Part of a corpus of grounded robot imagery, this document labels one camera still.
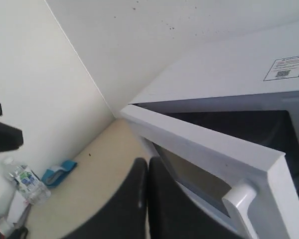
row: microwave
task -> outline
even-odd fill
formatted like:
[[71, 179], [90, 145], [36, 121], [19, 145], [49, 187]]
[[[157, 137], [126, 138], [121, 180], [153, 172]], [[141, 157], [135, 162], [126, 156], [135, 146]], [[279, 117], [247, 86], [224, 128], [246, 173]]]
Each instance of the microwave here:
[[299, 239], [299, 22], [204, 44], [121, 114], [222, 226]]

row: microwave label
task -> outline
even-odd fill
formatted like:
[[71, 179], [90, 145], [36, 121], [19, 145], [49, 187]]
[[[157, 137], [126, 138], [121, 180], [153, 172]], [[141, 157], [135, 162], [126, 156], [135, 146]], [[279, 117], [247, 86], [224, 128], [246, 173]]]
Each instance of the microwave label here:
[[276, 60], [264, 81], [295, 77], [299, 77], [299, 56]]

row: bottle label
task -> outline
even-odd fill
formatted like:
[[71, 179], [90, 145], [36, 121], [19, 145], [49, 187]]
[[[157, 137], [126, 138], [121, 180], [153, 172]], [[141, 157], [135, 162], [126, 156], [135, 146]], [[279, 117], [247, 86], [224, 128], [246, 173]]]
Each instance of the bottle label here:
[[29, 193], [40, 183], [40, 179], [38, 179], [29, 167], [26, 167], [15, 179], [18, 190], [22, 194]]

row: sticker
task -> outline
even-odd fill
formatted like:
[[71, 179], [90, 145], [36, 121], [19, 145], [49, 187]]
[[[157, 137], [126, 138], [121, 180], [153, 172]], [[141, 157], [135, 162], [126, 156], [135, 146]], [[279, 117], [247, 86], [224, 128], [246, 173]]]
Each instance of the sticker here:
[[17, 187], [20, 193], [26, 195], [40, 183], [40, 179], [31, 171], [29, 167], [20, 173], [16, 178]]
[[299, 77], [299, 56], [276, 60], [264, 81]]

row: white wall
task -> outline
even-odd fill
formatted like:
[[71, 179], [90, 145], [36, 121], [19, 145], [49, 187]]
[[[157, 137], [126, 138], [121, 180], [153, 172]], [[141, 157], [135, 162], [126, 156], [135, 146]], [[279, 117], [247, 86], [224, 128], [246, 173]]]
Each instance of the white wall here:
[[299, 0], [47, 2], [116, 116], [162, 69], [202, 42], [299, 20]]
[[[0, 0], [0, 121], [24, 146], [1, 153], [45, 169], [73, 158], [113, 119], [44, 0]], [[0, 212], [8, 184], [0, 175]]]

